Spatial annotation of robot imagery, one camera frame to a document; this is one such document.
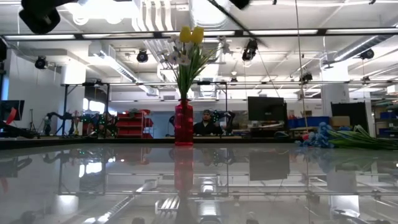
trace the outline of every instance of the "tulip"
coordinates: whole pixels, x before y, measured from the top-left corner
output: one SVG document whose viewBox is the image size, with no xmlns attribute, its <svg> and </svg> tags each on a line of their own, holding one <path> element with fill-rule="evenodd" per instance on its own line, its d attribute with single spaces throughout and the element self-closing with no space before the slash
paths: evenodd
<svg viewBox="0 0 398 224">
<path fill-rule="evenodd" d="M 180 41 L 183 43 L 189 43 L 191 41 L 191 28 L 190 27 L 182 27 L 180 32 Z"/>
<path fill-rule="evenodd" d="M 195 44 L 200 44 L 203 41 L 204 32 L 204 28 L 195 27 L 191 36 L 192 42 L 194 42 Z"/>
</svg>

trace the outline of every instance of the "man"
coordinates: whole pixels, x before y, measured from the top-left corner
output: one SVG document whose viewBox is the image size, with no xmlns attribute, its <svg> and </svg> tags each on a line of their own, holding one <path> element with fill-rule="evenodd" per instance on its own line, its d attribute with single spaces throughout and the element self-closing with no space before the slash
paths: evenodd
<svg viewBox="0 0 398 224">
<path fill-rule="evenodd" d="M 202 121 L 193 126 L 193 133 L 195 135 L 206 136 L 211 134 L 222 134 L 223 130 L 219 125 L 213 124 L 210 110 L 204 110 Z"/>
</svg>

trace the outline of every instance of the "red shelving unit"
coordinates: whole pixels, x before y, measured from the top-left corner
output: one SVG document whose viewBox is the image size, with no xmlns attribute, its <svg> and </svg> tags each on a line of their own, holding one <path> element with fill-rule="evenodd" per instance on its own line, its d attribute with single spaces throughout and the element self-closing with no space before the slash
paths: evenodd
<svg viewBox="0 0 398 224">
<path fill-rule="evenodd" d="M 146 132 L 145 128 L 151 128 L 154 123 L 145 116 L 150 113 L 149 110 L 140 110 L 134 114 L 126 112 L 119 114 L 119 121 L 116 126 L 119 128 L 118 138 L 142 138 L 152 139 L 153 136 Z"/>
</svg>

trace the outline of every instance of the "black monitor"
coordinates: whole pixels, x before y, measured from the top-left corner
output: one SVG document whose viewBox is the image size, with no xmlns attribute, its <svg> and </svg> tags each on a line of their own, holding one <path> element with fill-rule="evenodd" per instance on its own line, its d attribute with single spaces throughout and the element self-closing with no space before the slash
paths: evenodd
<svg viewBox="0 0 398 224">
<path fill-rule="evenodd" d="M 24 100 L 2 100 L 0 101 L 0 120 L 7 120 L 8 116 L 11 113 L 11 110 L 15 108 L 17 110 L 17 114 L 14 118 L 14 121 L 20 121 L 22 119 L 22 113 L 24 112 Z"/>
<path fill-rule="evenodd" d="M 284 121 L 285 101 L 278 97 L 249 96 L 248 113 L 250 121 Z"/>
</svg>

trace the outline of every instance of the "reflective table surface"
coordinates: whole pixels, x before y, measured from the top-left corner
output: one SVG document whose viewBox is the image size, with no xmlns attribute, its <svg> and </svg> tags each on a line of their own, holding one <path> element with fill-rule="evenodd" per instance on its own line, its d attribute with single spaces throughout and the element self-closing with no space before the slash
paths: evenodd
<svg viewBox="0 0 398 224">
<path fill-rule="evenodd" d="M 397 178 L 396 152 L 295 144 L 0 151 L 0 223 L 398 223 Z"/>
</svg>

